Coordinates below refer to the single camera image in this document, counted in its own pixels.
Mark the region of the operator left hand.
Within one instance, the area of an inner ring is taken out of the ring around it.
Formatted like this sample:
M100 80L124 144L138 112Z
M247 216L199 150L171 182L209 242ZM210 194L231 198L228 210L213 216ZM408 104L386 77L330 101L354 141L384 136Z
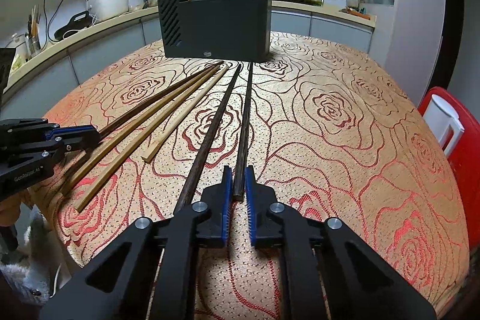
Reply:
M16 223L20 216L20 206L32 204L27 191L16 193L0 203L0 226L9 227Z

